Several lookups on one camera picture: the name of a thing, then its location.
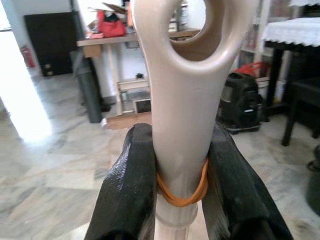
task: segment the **red object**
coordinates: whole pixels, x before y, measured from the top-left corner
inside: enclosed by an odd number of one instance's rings
[[[32,58],[30,49],[27,46],[23,46],[20,50],[21,50],[25,65],[28,68],[34,68],[36,65],[35,65],[34,59]]]
[[[120,37],[126,35],[126,26],[120,21],[105,21],[105,11],[97,12],[98,30],[105,38]]]
[[[235,70],[237,73],[248,74],[251,76],[257,77],[256,70],[260,69],[263,66],[262,61],[254,62],[248,65],[243,65],[242,67]]]

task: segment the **red bag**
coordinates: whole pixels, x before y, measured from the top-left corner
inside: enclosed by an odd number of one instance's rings
[[[120,37],[126,35],[126,26],[125,24],[119,20],[118,18],[112,18],[111,21],[105,17],[105,11],[98,11],[97,12],[97,19],[98,19],[98,30],[100,33],[103,33],[105,38],[111,37]]]

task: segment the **hole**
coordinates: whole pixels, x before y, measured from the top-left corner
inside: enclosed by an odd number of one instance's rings
[[[183,16],[183,11],[187,14],[187,20],[183,19],[186,22],[183,26],[186,29],[199,29],[200,33],[189,39],[170,39],[171,46],[186,60],[193,62],[206,60],[216,51],[221,42],[224,1],[182,1],[173,15],[179,16],[180,13]]]

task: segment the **beige plastic part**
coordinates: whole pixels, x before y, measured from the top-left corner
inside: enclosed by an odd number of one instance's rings
[[[257,1],[205,0],[200,33],[173,41],[168,26],[180,3],[134,0],[132,14],[150,79],[158,169],[174,195],[188,198],[199,184],[222,90]],[[167,226],[187,228],[196,215],[196,204],[174,207],[157,197],[157,219]]]

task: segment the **black chair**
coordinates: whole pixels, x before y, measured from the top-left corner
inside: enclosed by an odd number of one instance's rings
[[[282,145],[288,146],[292,129],[296,121],[297,106],[299,102],[305,102],[320,108],[320,78],[310,78],[292,83],[293,103],[286,123]],[[312,136],[317,139],[320,135],[320,118],[313,130]]]

